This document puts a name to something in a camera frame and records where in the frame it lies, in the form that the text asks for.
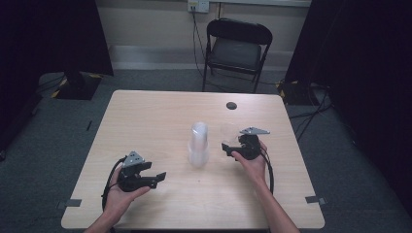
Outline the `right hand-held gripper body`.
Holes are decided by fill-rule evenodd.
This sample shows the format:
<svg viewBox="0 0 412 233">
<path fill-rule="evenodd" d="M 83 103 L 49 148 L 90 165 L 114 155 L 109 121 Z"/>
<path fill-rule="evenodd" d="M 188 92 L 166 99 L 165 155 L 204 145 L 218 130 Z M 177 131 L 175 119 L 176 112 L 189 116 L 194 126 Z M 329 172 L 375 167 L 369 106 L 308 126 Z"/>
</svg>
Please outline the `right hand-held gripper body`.
<svg viewBox="0 0 412 233">
<path fill-rule="evenodd" d="M 248 127 L 241 130 L 238 137 L 238 142 L 241 145 L 239 153 L 247 160 L 257 158 L 261 152 L 258 136 L 266 134 L 269 134 L 269 131 L 256 127 Z"/>
</svg>

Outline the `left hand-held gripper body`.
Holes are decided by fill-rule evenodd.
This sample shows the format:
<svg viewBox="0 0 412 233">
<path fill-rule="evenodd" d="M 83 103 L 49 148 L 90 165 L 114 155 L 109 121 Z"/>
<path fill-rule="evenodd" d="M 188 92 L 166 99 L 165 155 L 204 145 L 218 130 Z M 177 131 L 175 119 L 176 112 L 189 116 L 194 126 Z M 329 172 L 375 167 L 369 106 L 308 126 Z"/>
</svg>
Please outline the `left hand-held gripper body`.
<svg viewBox="0 0 412 233">
<path fill-rule="evenodd" d="M 137 181 L 143 170 L 145 159 L 136 151 L 132 151 L 123 161 L 118 175 L 118 185 L 124 192 L 138 189 Z"/>
</svg>

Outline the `stack of clear plastic cups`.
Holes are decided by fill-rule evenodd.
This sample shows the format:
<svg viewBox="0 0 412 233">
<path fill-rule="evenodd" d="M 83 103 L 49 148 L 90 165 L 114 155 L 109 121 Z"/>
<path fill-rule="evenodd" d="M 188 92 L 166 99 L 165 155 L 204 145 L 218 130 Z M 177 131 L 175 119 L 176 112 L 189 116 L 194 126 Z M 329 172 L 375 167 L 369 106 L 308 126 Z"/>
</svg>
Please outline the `stack of clear plastic cups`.
<svg viewBox="0 0 412 233">
<path fill-rule="evenodd" d="M 191 127 L 188 142 L 189 163 L 197 168 L 203 167 L 209 160 L 208 125 L 196 122 Z"/>
</svg>

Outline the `person's right hand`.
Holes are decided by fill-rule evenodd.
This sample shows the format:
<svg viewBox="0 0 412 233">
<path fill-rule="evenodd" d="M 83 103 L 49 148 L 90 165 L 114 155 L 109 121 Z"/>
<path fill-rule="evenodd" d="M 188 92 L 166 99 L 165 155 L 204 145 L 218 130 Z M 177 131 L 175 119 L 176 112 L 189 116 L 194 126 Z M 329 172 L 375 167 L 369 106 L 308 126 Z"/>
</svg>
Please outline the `person's right hand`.
<svg viewBox="0 0 412 233">
<path fill-rule="evenodd" d="M 241 153 L 233 151 L 231 155 L 243 166 L 249 179 L 254 186 L 266 184 L 265 180 L 265 160 L 259 155 L 253 160 L 248 160 Z"/>
</svg>

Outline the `person's left hand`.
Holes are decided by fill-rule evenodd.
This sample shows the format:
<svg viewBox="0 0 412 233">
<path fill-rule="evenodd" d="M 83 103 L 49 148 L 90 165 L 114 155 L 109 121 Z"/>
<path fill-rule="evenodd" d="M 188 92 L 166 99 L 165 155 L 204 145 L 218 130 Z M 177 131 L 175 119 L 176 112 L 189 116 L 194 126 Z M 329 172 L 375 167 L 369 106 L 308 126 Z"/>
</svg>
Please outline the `person's left hand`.
<svg viewBox="0 0 412 233">
<path fill-rule="evenodd" d="M 113 221 L 119 221 L 121 216 L 127 211 L 130 204 L 138 197 L 146 194 L 151 189 L 147 186 L 140 187 L 132 192 L 124 192 L 116 184 L 116 181 L 110 182 L 110 189 L 107 195 L 104 216 Z"/>
</svg>

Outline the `grey tape strip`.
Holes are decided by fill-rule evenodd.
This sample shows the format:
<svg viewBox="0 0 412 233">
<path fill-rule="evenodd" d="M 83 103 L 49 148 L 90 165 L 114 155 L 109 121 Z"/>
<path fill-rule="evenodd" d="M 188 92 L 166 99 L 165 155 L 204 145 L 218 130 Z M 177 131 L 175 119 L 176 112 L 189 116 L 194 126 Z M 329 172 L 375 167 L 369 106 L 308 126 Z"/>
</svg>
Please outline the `grey tape strip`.
<svg viewBox="0 0 412 233">
<path fill-rule="evenodd" d="M 81 203 L 81 199 L 68 199 L 66 201 L 60 201 L 56 207 L 59 210 L 65 210 L 67 207 L 80 207 Z"/>
<path fill-rule="evenodd" d="M 327 203 L 327 200 L 324 197 L 318 197 L 316 195 L 306 196 L 305 200 L 307 204 L 318 203 L 319 205 L 325 205 Z"/>
</svg>

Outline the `black stand base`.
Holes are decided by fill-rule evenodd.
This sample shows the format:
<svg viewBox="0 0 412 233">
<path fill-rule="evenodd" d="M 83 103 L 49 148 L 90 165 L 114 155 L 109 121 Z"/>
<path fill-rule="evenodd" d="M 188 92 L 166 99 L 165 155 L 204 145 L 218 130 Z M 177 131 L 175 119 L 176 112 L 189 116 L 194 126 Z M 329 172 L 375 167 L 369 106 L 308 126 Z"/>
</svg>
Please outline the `black stand base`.
<svg viewBox="0 0 412 233">
<path fill-rule="evenodd" d="M 286 105 L 311 104 L 309 88 L 303 84 L 281 82 L 277 85 L 277 90 Z"/>
<path fill-rule="evenodd" d="M 102 76 L 82 72 L 65 72 L 63 80 L 51 95 L 55 99 L 91 100 Z"/>
</svg>

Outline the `black folding chair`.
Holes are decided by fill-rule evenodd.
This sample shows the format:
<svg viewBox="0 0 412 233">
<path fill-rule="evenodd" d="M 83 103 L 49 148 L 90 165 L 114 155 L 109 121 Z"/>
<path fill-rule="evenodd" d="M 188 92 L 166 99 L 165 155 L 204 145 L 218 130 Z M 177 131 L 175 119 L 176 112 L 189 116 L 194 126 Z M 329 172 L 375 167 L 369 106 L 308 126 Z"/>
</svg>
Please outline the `black folding chair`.
<svg viewBox="0 0 412 233">
<path fill-rule="evenodd" d="M 205 90 L 207 69 L 253 75 L 253 92 L 258 83 L 273 34 L 264 25 L 230 18 L 217 18 L 206 27 L 207 44 L 202 75 Z"/>
</svg>

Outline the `dark curtain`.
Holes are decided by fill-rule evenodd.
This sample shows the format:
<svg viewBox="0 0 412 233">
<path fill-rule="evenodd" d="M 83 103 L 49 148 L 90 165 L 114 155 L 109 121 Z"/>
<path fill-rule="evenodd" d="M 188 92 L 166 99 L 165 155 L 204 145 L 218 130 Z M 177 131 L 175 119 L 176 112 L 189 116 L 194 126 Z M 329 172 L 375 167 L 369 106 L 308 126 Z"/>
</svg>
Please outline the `dark curtain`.
<svg viewBox="0 0 412 233">
<path fill-rule="evenodd" d="M 311 0 L 286 80 L 328 86 L 412 216 L 412 0 Z"/>
<path fill-rule="evenodd" d="M 0 160 L 48 73 L 114 74 L 96 0 L 0 0 Z"/>
</svg>

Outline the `white wall socket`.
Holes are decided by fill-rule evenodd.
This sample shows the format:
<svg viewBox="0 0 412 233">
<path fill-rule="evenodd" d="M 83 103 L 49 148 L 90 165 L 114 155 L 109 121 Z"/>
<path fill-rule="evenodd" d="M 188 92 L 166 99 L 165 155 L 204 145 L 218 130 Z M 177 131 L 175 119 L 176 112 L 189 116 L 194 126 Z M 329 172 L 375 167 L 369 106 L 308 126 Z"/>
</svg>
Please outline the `white wall socket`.
<svg viewBox="0 0 412 233">
<path fill-rule="evenodd" d="M 188 0 L 188 11 L 190 13 L 208 14 L 210 2 L 208 0 Z"/>
</svg>

